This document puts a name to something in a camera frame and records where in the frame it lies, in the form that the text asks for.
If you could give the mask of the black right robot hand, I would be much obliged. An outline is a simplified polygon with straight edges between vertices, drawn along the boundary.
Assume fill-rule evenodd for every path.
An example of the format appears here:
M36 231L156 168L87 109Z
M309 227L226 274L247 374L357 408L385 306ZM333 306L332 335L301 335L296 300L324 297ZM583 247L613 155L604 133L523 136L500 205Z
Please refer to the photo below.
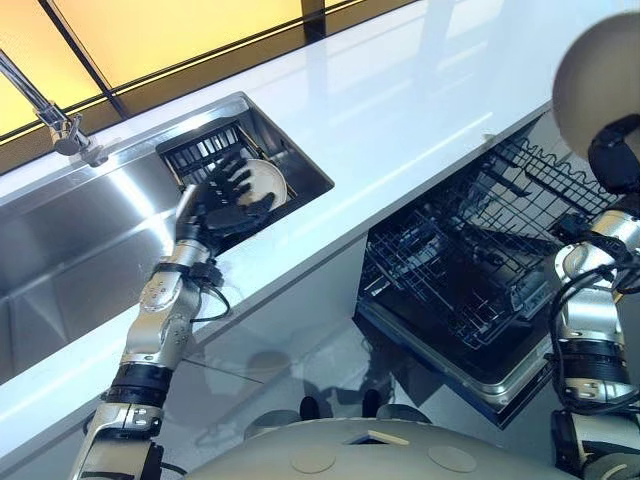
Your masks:
M601 129L588 148L588 162L600 186L610 194L639 192L639 160L626 138L639 129L639 115L630 114Z

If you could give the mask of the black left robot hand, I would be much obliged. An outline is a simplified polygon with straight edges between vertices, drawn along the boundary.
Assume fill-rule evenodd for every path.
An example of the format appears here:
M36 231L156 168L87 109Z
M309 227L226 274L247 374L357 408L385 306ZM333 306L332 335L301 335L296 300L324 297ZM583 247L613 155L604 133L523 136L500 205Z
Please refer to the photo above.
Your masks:
M248 161L239 154L228 154L203 182L187 187L176 211L176 241L194 240L212 247L266 221L276 200L273 192L249 204L240 203L240 198L252 191L247 166Z

